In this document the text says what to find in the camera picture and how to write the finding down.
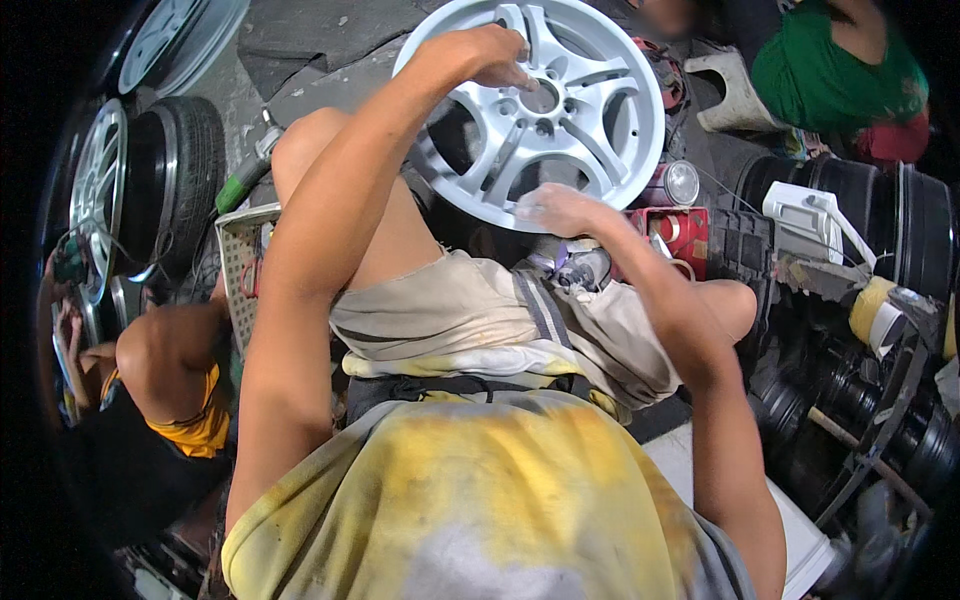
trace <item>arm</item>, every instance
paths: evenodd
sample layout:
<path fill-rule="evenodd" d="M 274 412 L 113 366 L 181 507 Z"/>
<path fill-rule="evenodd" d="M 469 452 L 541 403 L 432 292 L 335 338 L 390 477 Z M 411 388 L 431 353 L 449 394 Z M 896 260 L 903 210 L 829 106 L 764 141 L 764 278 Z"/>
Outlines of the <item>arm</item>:
<path fill-rule="evenodd" d="M 643 299 L 658 340 L 693 396 L 694 509 L 730 536 L 757 597 L 780 598 L 786 540 L 767 489 L 743 375 L 722 327 L 689 282 L 617 211 L 556 184 L 531 196 L 527 203 L 521 199 L 517 216 L 562 237 L 595 238 Z"/>
<path fill-rule="evenodd" d="M 833 42 L 867 64 L 880 64 L 887 53 L 887 26 L 871 0 L 828 0 L 850 22 L 832 21 Z"/>
<path fill-rule="evenodd" d="M 66 322 L 69 322 L 70 327 L 69 339 L 66 339 L 63 335 L 63 326 Z M 87 378 L 84 376 L 83 368 L 80 365 L 80 335 L 83 322 L 83 318 L 70 303 L 70 300 L 64 299 L 60 315 L 57 317 L 55 334 L 58 344 L 65 350 L 63 363 L 66 368 L 66 376 L 70 380 L 73 399 L 77 403 L 77 413 L 80 419 L 95 408 L 90 400 L 93 395 L 86 388 Z"/>
<path fill-rule="evenodd" d="M 438 36 L 350 119 L 307 170 L 277 223 L 240 391 L 227 530 L 332 435 L 330 304 L 380 223 L 407 150 L 456 85 L 528 85 L 523 38 L 496 25 Z"/>

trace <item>plastic basket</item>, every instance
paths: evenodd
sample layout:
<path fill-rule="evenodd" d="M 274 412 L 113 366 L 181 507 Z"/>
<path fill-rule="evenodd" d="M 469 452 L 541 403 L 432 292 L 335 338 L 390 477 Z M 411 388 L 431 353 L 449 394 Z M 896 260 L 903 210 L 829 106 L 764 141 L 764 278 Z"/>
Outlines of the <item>plastic basket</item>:
<path fill-rule="evenodd" d="M 273 203 L 228 213 L 217 219 L 215 224 L 233 337 L 244 360 L 247 359 L 247 346 L 253 333 L 257 299 L 247 298 L 240 291 L 240 275 L 244 264 L 253 258 L 253 244 L 260 234 L 260 226 L 276 223 L 279 218 L 280 204 Z"/>

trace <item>beige shorts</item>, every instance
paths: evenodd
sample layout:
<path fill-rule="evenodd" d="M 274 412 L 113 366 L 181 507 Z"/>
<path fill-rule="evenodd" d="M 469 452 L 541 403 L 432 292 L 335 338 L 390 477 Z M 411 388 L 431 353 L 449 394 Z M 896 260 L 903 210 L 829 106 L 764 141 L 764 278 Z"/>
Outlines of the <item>beige shorts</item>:
<path fill-rule="evenodd" d="M 590 383 L 629 410 L 676 392 L 680 378 L 633 287 L 611 282 L 598 293 L 554 287 L 549 295 Z M 406 276 L 346 291 L 331 308 L 330 324 L 366 361 L 406 361 L 538 340 L 542 327 L 533 308 L 510 271 L 454 251 Z"/>

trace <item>wooden stick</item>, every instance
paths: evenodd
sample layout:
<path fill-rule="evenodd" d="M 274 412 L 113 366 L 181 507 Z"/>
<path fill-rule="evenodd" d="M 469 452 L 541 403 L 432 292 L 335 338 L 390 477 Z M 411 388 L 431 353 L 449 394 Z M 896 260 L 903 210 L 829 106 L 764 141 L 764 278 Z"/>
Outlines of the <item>wooden stick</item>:
<path fill-rule="evenodd" d="M 810 407 L 810 410 L 806 413 L 806 417 L 823 427 L 827 433 L 847 448 L 853 450 L 860 445 L 860 441 L 854 437 L 852 433 L 841 427 L 835 420 L 825 415 L 823 411 L 816 406 Z M 883 462 L 882 459 L 877 457 L 876 460 L 874 460 L 873 468 L 877 474 L 890 482 L 894 490 L 914 505 L 917 513 L 919 513 L 924 520 L 933 516 L 933 511 L 926 502 L 914 492 L 913 488 L 911 488 L 907 482 L 903 481 L 903 478 L 900 477 L 896 471 Z"/>

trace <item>green shirt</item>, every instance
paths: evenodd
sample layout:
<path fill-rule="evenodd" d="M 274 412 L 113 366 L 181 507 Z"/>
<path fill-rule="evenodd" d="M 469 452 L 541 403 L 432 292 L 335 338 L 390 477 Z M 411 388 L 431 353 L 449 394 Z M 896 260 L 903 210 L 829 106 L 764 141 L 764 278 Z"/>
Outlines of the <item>green shirt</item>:
<path fill-rule="evenodd" d="M 824 0 L 804 0 L 783 16 L 751 75 L 771 113 L 811 132 L 903 123 L 920 114 L 928 94 L 926 77 L 900 32 L 888 24 L 883 62 L 867 64 L 833 42 Z"/>

